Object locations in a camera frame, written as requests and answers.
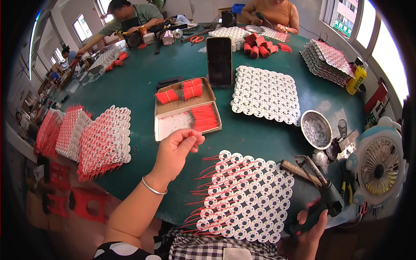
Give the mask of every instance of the metal bowl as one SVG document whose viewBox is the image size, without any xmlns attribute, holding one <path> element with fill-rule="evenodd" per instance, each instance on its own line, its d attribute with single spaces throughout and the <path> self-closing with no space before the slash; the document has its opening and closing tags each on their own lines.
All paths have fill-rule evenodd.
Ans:
<svg viewBox="0 0 416 260">
<path fill-rule="evenodd" d="M 300 118 L 300 128 L 306 140 L 313 147 L 319 150 L 325 150 L 331 145 L 331 126 L 328 120 L 318 111 L 305 111 Z"/>
<path fill-rule="evenodd" d="M 256 25 L 247 25 L 245 29 L 247 32 L 264 33 L 264 29 Z"/>
</svg>

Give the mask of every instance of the pliers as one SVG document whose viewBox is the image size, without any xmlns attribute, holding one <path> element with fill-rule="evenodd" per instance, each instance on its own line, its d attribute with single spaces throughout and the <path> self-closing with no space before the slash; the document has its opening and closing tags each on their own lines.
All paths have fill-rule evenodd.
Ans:
<svg viewBox="0 0 416 260">
<path fill-rule="evenodd" d="M 349 193 L 348 204 L 352 204 L 352 188 L 351 188 L 351 183 L 349 182 L 351 171 L 347 170 L 347 168 L 345 167 L 345 163 L 346 161 L 341 163 L 342 175 L 344 178 L 342 182 L 342 187 L 341 187 L 341 197 L 344 199 L 345 187 L 347 187 L 348 193 Z"/>
</svg>

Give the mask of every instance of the silver bangle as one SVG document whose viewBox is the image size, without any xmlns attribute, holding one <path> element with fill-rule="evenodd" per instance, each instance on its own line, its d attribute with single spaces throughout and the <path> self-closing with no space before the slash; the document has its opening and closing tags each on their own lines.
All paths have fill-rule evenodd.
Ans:
<svg viewBox="0 0 416 260">
<path fill-rule="evenodd" d="M 150 190 L 150 191 L 152 191 L 152 192 L 154 192 L 154 193 L 156 193 L 156 194 L 158 194 L 158 195 L 165 195 L 166 193 L 168 193 L 168 189 L 166 188 L 166 191 L 165 192 L 158 192 L 158 191 L 155 191 L 154 189 L 152 189 L 152 188 L 150 188 L 150 186 L 149 185 L 147 185 L 147 183 L 144 181 L 144 176 L 141 178 L 141 181 L 143 182 L 143 184 Z"/>
</svg>

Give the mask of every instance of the green sign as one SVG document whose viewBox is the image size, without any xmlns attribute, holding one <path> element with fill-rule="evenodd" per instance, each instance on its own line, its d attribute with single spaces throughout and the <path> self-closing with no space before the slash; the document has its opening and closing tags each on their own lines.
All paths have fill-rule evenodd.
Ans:
<svg viewBox="0 0 416 260">
<path fill-rule="evenodd" d="M 342 32 L 346 36 L 351 37 L 352 29 L 343 24 L 342 22 L 338 21 L 337 19 L 335 19 L 334 28 Z"/>
</svg>

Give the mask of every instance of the scissors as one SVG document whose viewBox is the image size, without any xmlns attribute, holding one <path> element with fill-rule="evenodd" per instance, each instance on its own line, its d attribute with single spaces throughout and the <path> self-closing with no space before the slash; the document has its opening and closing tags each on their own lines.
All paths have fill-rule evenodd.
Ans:
<svg viewBox="0 0 416 260">
<path fill-rule="evenodd" d="M 190 41 L 191 41 L 191 46 L 194 44 L 194 43 L 196 43 L 196 42 L 202 42 L 204 40 L 204 36 L 194 36 L 194 37 L 192 37 L 191 39 L 190 39 Z"/>
</svg>

